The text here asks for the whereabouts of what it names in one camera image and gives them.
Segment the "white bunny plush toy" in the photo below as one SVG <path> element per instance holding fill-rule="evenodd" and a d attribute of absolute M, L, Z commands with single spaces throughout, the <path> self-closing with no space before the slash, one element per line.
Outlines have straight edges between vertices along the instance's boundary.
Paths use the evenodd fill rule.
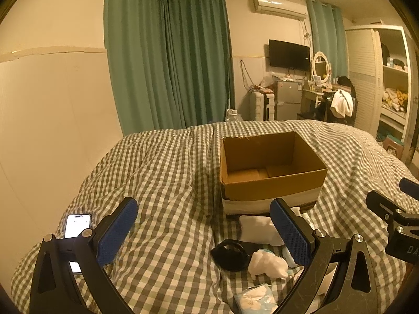
<path fill-rule="evenodd" d="M 287 279 L 288 264 L 282 257 L 276 256 L 270 250 L 260 249 L 251 255 L 248 273 L 253 280 L 262 274 L 269 279 Z"/>

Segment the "black glossy case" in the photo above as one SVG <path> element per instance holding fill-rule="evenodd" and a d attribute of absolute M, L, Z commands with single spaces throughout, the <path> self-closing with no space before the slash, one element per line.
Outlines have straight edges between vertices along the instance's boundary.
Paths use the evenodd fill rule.
<path fill-rule="evenodd" d="M 217 266 L 223 270 L 237 272 L 246 269 L 250 256 L 241 242 L 226 239 L 214 247 L 210 254 Z"/>

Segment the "white smartphone lit screen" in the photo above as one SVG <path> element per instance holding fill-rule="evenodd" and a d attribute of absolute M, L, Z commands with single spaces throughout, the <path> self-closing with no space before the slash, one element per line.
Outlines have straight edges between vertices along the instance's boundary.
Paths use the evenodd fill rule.
<path fill-rule="evenodd" d="M 65 223 L 65 238 L 77 237 L 88 228 L 91 228 L 91 215 L 89 213 L 70 214 Z"/>

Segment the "grey white checkered duvet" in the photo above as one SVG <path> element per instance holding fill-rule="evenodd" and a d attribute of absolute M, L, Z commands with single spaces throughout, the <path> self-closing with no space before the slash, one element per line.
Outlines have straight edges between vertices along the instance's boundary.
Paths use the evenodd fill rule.
<path fill-rule="evenodd" d="M 386 224 L 365 203 L 385 194 L 409 213 L 418 201 L 399 189 L 411 173 L 367 132 L 321 121 L 222 122 L 183 130 L 148 131 L 121 139 L 80 186 L 67 214 L 89 213 L 98 223 L 127 196 L 139 213 L 114 262 L 110 279 L 136 313 L 236 313 L 234 296 L 267 282 L 219 269 L 210 250 L 239 236 L 239 222 L 222 209 L 221 140 L 298 133 L 327 166 L 312 224 L 333 237 L 363 235 L 371 254 L 383 313 L 396 297 L 406 264 L 385 252 Z"/>

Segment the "tissue pack floral print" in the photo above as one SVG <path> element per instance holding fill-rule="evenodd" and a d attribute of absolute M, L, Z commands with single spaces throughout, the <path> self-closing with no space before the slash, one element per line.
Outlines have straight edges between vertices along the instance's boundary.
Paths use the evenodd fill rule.
<path fill-rule="evenodd" d="M 271 314 L 278 308 L 271 287 L 261 284 L 238 293 L 234 296 L 240 313 Z"/>

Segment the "chair with white garment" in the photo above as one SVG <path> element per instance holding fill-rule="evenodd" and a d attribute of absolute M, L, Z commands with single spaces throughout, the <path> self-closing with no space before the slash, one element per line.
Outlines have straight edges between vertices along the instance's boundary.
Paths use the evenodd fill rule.
<path fill-rule="evenodd" d="M 338 89 L 324 93 L 315 109 L 315 119 L 327 123 L 342 123 L 354 127 L 356 120 L 356 90 L 351 80 L 339 77 Z"/>

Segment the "white folded sock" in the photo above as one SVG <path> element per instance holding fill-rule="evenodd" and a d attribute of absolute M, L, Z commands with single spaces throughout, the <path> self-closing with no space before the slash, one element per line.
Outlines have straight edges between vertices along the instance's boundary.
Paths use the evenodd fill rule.
<path fill-rule="evenodd" d="M 281 247 L 285 245 L 283 238 L 268 216 L 245 215 L 239 217 L 242 242 Z"/>

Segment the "white louvered wardrobe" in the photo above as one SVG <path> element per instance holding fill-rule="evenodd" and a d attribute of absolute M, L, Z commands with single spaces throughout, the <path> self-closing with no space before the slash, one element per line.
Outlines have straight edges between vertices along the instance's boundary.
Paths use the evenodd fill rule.
<path fill-rule="evenodd" d="M 358 102 L 355 127 L 376 140 L 393 135 L 403 148 L 401 161 L 409 164 L 418 112 L 413 41 L 401 26 L 353 26 L 345 33 L 348 74 Z"/>

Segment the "wooden vanity desk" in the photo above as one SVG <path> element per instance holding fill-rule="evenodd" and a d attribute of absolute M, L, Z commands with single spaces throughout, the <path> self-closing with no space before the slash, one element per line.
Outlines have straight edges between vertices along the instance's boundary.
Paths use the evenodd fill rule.
<path fill-rule="evenodd" d="M 297 119 L 323 120 L 323 118 L 316 115 L 316 109 L 322 102 L 323 95 L 331 91 L 332 90 L 328 88 L 321 88 L 319 92 L 303 89 L 300 103 L 300 112 L 297 113 Z"/>

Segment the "small grey refrigerator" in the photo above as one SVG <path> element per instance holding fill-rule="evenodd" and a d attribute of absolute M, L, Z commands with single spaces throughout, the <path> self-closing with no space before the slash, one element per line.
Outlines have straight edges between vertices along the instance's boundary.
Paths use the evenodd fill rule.
<path fill-rule="evenodd" d="M 302 88 L 297 82 L 277 81 L 274 87 L 275 119 L 296 120 L 300 112 Z"/>

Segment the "white suitcase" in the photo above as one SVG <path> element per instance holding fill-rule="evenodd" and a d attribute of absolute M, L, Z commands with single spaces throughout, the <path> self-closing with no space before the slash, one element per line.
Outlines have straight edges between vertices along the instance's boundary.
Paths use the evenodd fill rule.
<path fill-rule="evenodd" d="M 275 95 L 254 90 L 250 95 L 250 118 L 255 121 L 275 120 Z"/>

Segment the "green curtain right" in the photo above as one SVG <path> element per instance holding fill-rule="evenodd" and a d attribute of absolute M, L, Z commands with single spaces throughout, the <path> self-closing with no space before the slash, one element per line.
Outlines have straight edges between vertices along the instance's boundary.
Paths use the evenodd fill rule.
<path fill-rule="evenodd" d="M 326 55 L 332 77 L 348 75 L 346 34 L 341 9 L 320 0 L 306 0 L 314 53 Z"/>

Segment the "green curtain left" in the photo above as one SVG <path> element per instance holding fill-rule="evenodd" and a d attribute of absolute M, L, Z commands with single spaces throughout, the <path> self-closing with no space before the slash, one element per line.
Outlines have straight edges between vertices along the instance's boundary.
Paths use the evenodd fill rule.
<path fill-rule="evenodd" d="M 233 102 L 225 0 L 104 0 L 122 133 L 224 120 Z"/>

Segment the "black wall television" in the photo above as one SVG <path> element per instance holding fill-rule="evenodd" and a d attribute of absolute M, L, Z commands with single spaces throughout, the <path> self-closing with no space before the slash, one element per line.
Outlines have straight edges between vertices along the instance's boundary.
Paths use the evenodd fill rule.
<path fill-rule="evenodd" d="M 289 70 L 310 71 L 310 48 L 285 41 L 269 40 L 269 63 L 271 67 Z"/>

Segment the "white wall air conditioner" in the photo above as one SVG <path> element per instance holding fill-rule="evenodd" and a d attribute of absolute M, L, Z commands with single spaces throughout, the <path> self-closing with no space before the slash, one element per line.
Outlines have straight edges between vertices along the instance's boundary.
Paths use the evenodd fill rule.
<path fill-rule="evenodd" d="M 291 19 L 305 20 L 307 9 L 302 5 L 288 0 L 253 0 L 256 12 L 275 14 Z"/>

